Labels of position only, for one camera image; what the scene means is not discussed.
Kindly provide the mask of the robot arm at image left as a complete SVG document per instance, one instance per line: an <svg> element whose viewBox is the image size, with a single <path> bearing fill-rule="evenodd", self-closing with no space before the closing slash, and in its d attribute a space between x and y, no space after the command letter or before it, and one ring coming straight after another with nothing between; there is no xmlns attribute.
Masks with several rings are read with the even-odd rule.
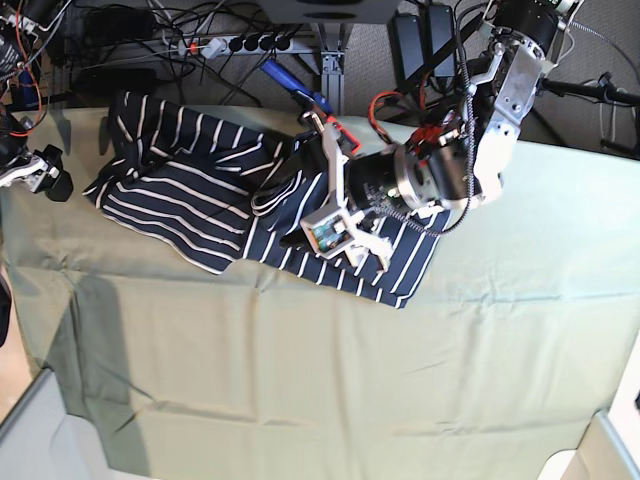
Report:
<svg viewBox="0 0 640 480"><path fill-rule="evenodd" d="M18 119L13 105L1 105L1 186L21 184L34 194L43 193L62 203L74 186L62 156L71 152L71 123L61 111L50 110L36 75L37 64L58 35L68 1L3 1L1 3L1 93L13 86L35 91L36 118ZM48 115L54 117L63 147L48 145L31 151L29 136Z"/></svg>

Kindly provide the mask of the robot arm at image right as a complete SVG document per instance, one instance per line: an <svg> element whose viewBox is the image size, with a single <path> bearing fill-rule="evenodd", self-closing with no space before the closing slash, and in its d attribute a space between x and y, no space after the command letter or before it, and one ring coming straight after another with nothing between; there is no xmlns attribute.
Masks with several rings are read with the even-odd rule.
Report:
<svg viewBox="0 0 640 480"><path fill-rule="evenodd" d="M302 105L312 149L326 163L328 201L300 222L309 247L326 259L372 253L386 260L391 245L375 232L377 220L420 229L426 216L466 214L498 198L521 123L579 9L577 1L490 1L463 11L433 57L456 61L460 92L420 103L420 126L402 143L370 117L384 149L363 159L327 102L266 61L263 72Z"/></svg>

